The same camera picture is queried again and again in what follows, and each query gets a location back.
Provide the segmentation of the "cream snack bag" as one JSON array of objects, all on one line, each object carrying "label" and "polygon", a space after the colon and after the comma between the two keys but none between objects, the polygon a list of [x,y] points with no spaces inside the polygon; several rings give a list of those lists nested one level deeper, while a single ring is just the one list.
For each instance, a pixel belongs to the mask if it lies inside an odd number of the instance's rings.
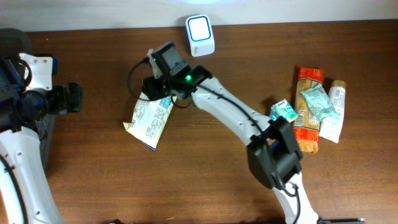
[{"label": "cream snack bag", "polygon": [[130,123],[123,123],[124,129],[152,151],[156,150],[161,134],[173,108],[172,100],[176,96],[167,96],[160,100],[146,101],[148,97],[141,93]]}]

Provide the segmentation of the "small teal tissue pack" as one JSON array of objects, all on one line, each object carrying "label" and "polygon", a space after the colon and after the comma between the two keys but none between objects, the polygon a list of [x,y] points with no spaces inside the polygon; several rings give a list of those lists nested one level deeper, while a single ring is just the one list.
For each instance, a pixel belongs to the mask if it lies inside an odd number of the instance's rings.
[{"label": "small teal tissue pack", "polygon": [[298,115],[290,103],[286,99],[283,99],[282,101],[271,106],[270,117],[273,120],[283,117],[291,123],[298,118]]}]

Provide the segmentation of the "orange spaghetti packet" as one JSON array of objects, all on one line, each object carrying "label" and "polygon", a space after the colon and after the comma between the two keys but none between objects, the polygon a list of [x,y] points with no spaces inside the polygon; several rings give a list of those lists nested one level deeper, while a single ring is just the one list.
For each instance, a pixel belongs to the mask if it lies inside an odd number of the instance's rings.
[{"label": "orange spaghetti packet", "polygon": [[323,70],[319,68],[297,67],[297,87],[294,109],[298,118],[293,123],[294,134],[302,152],[317,153],[320,121],[310,111],[302,91],[323,83]]}]

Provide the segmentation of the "teal wipes packet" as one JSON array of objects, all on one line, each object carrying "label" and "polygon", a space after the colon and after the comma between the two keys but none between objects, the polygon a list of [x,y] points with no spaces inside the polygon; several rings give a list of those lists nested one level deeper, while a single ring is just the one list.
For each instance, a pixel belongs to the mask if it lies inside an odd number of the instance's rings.
[{"label": "teal wipes packet", "polygon": [[326,94],[321,84],[300,92],[305,98],[308,108],[319,121],[325,118],[339,119],[330,97]]}]

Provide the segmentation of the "white tube with tan cap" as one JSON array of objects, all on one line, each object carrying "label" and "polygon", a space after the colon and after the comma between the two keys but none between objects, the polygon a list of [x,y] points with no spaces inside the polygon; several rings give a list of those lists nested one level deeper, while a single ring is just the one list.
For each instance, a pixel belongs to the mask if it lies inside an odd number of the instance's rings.
[{"label": "white tube with tan cap", "polygon": [[325,118],[321,123],[319,136],[338,143],[345,114],[346,83],[342,80],[333,81],[328,96],[338,117]]}]

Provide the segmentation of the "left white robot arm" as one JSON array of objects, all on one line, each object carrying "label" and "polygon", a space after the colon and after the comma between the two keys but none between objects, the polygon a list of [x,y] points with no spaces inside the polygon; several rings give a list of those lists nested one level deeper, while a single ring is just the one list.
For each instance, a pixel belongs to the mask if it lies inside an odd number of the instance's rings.
[{"label": "left white robot arm", "polygon": [[1,195],[9,223],[63,223],[40,156],[37,122],[82,110],[77,83],[54,86],[51,54],[1,57]]}]

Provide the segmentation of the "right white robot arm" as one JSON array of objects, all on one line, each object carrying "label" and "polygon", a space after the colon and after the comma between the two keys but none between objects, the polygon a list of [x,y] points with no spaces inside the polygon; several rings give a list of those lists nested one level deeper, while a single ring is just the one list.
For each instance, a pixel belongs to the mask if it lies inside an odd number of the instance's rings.
[{"label": "right white robot arm", "polygon": [[142,90],[150,100],[176,96],[190,100],[214,116],[246,146],[251,174],[271,189],[283,209],[286,223],[318,223],[303,186],[303,154],[292,125],[283,117],[275,120],[258,113],[232,95],[204,67],[192,68],[173,42],[150,49],[144,59],[153,75]]}]

